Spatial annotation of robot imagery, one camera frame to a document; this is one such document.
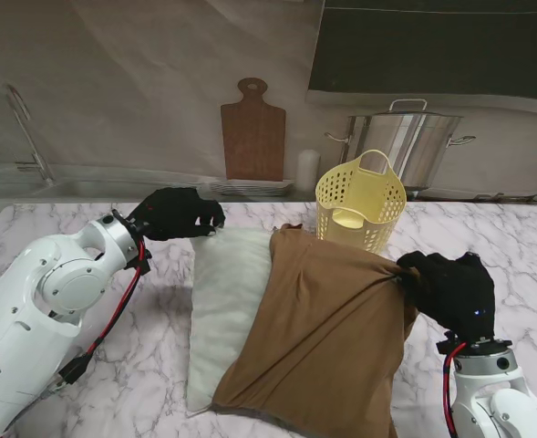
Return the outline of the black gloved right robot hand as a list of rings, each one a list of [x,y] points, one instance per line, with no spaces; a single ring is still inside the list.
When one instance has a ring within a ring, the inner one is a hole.
[[[451,260],[419,251],[397,260],[410,304],[467,343],[494,338],[494,282],[478,255]]]

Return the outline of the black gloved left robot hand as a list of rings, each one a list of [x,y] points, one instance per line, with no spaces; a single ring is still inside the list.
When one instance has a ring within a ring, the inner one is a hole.
[[[151,241],[208,236],[225,223],[221,205],[189,187],[156,190],[127,219]]]

